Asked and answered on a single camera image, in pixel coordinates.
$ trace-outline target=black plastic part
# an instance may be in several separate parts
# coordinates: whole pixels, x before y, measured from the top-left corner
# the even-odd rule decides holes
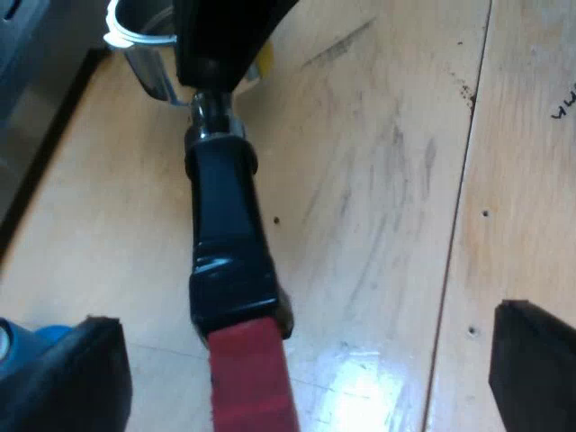
[[[0,431],[121,432],[131,397],[120,322],[89,318],[0,381]]]
[[[282,322],[284,337],[292,331],[262,228],[256,171],[256,155],[245,140],[226,135],[194,142],[186,135],[194,225],[190,311],[204,338],[264,316]]]
[[[576,331],[528,301],[504,301],[490,387],[508,432],[576,430]]]
[[[230,93],[298,0],[173,0],[180,83]]]

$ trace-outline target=black handle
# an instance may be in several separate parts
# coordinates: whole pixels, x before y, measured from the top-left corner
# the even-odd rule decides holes
[[[274,316],[283,336],[292,314],[268,252],[252,175],[257,157],[234,135],[195,140],[186,134],[186,173],[193,187],[190,311],[204,338],[214,330]]]

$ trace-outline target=floor seam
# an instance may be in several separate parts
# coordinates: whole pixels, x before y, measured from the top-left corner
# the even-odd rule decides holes
[[[490,29],[490,21],[492,15],[492,5],[493,0],[490,0],[490,4],[488,6],[488,12],[486,15],[486,21],[484,26],[484,41],[482,44],[482,51],[480,57],[480,65],[478,66],[478,75],[476,77],[476,101],[477,96],[480,93],[480,80],[482,77],[482,67],[484,63],[484,58],[486,57],[486,44],[488,41],[488,31]],[[460,174],[460,184],[458,186],[458,194],[456,195],[456,206],[454,208],[454,218],[452,223],[452,232],[450,234],[450,244],[448,246],[448,254],[444,272],[444,279],[442,283],[442,292],[440,294],[440,307],[438,310],[437,320],[436,320],[436,333],[434,335],[434,347],[432,349],[432,363],[430,366],[430,374],[428,376],[428,383],[427,383],[427,392],[426,392],[426,401],[424,405],[424,416],[422,417],[422,432],[426,432],[428,430],[428,416],[430,411],[430,402],[432,400],[432,388],[434,384],[434,375],[436,372],[436,364],[437,364],[437,349],[438,349],[438,342],[440,340],[440,330],[442,327],[442,319],[444,317],[444,306],[446,301],[446,288],[448,285],[448,275],[450,272],[450,264],[452,262],[452,252],[454,247],[454,240],[455,240],[455,233],[456,233],[456,223],[458,221],[458,212],[460,211],[460,203],[462,200],[462,190],[464,184],[464,174],[466,171],[466,164],[468,163],[468,151],[470,149],[470,140],[472,138],[472,131],[473,131],[473,124],[475,119],[475,112],[476,110],[476,103],[472,105],[472,112],[470,114],[470,126],[468,129],[468,135],[466,137],[466,149],[464,151],[463,156],[463,163],[462,163],[462,172]]]

